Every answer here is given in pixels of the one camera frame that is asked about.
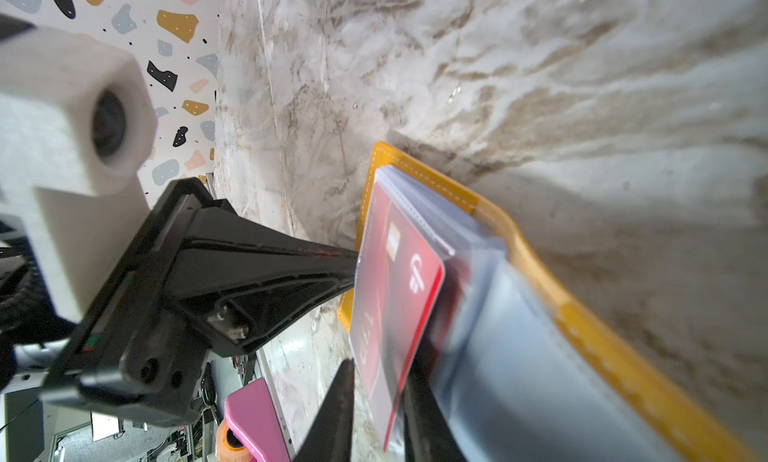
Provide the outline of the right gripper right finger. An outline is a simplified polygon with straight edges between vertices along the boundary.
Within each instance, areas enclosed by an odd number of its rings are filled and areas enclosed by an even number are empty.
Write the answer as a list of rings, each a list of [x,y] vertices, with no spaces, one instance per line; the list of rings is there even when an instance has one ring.
[[[402,406],[406,461],[466,461],[418,366],[408,374]]]

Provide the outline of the red credit card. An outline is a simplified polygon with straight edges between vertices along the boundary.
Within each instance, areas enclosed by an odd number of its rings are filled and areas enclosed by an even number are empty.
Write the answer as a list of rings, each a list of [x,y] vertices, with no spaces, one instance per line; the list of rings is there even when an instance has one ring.
[[[405,380],[445,266],[400,191],[377,181],[356,271],[350,340],[382,450],[389,448]]]

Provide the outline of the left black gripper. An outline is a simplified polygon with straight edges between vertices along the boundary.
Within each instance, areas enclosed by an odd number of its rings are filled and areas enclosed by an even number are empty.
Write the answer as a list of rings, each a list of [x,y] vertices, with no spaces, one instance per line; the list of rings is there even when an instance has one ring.
[[[353,288],[357,252],[213,204],[197,178],[170,183],[54,360],[43,402],[191,424],[208,346],[220,356],[256,351]]]

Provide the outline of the pink tape dispenser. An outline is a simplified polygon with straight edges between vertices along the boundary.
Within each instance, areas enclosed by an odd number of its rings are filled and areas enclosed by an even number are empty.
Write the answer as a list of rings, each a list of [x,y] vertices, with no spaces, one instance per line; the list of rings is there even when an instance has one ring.
[[[259,378],[230,394],[215,439],[218,461],[289,462],[268,384]]]

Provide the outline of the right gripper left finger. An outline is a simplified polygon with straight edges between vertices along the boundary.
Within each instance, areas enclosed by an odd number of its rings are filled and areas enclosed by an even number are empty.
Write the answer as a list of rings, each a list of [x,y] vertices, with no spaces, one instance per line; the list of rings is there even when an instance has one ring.
[[[354,389],[354,361],[344,359],[293,462],[351,460]]]

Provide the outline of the yellow leather card holder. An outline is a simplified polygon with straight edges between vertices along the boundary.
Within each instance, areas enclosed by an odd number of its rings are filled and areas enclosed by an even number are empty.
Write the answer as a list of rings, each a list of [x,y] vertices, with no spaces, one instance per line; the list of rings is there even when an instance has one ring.
[[[755,453],[600,321],[558,280],[499,206],[385,142],[374,145],[360,219],[366,222],[376,171],[393,165],[446,197],[502,238],[508,261],[554,314],[576,352],[634,413],[688,461],[754,461]]]

